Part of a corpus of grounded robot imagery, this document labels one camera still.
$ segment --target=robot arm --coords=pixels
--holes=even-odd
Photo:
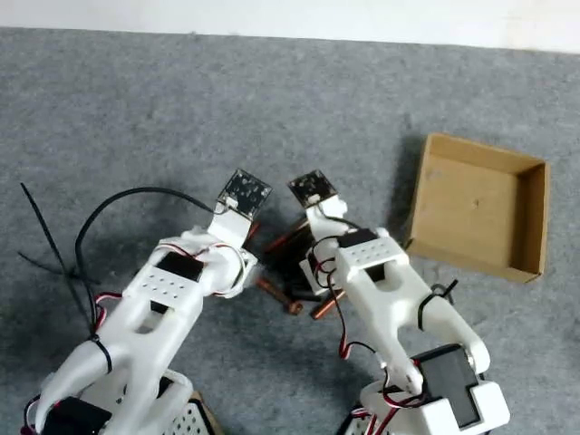
[[[159,242],[99,328],[100,341],[80,344],[42,388],[35,416],[39,433],[58,433],[59,403],[71,398],[91,414],[81,421],[86,433],[164,432],[193,392],[169,364],[198,320],[203,298],[229,298],[243,290],[257,260],[241,246],[270,190],[238,170],[207,230],[194,227]],[[163,379],[169,380],[164,391]]]
[[[389,432],[467,435],[507,423],[509,412],[501,390],[478,377],[490,364],[485,344],[447,300],[433,297],[388,231],[371,231],[345,221],[346,204],[320,171],[295,179],[289,187],[305,207],[315,239],[308,255],[318,264],[331,261],[325,267],[334,269],[328,279],[353,303],[388,370],[390,385],[403,391],[403,396],[422,394],[424,398],[422,406],[397,413]],[[312,263],[305,260],[301,267],[313,291],[320,293],[324,289],[317,284],[319,270]],[[414,325],[452,346],[412,359],[398,338],[405,325]],[[450,364],[446,372],[439,370],[444,364]],[[365,388],[361,402],[381,421],[392,411],[383,399],[381,382]]]

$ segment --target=gray carpet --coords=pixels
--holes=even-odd
[[[529,285],[413,258],[428,283],[460,280],[457,307],[487,343],[489,377],[512,421],[497,434],[580,427],[580,57],[458,47],[306,40],[0,31],[0,231],[4,246],[0,428],[17,433],[43,378],[85,336],[18,182],[36,195],[69,262],[102,199],[129,187],[184,189],[211,204],[236,167],[275,192],[261,240],[300,213],[285,183],[320,168],[367,226],[405,222],[421,144],[447,131],[553,166],[546,274]],[[103,290],[120,291],[161,237],[208,216],[132,198],[87,240]],[[345,302],[350,336],[364,339]],[[435,342],[403,332],[410,353]],[[207,299],[172,368],[232,434],[334,433],[378,379],[363,349],[336,355],[334,315],[297,318],[255,288]]]

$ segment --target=white wall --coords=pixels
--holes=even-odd
[[[0,25],[580,53],[579,0],[0,0]]]

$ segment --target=cardboard box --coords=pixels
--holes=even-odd
[[[410,254],[526,283],[546,261],[548,164],[433,133],[427,138],[406,244]]]

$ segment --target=perforated plate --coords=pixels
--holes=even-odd
[[[365,417],[363,419],[353,419],[351,424],[348,425],[346,430],[342,435],[364,435],[366,428],[371,422],[371,417]]]
[[[214,435],[199,401],[191,401],[162,435]]]
[[[387,261],[406,259],[407,254],[390,237],[380,237],[365,243],[339,249],[346,265],[353,270],[366,269]]]
[[[197,298],[192,290],[199,285],[183,276],[146,265],[135,276],[126,292],[146,295],[151,301],[179,311],[188,309]]]

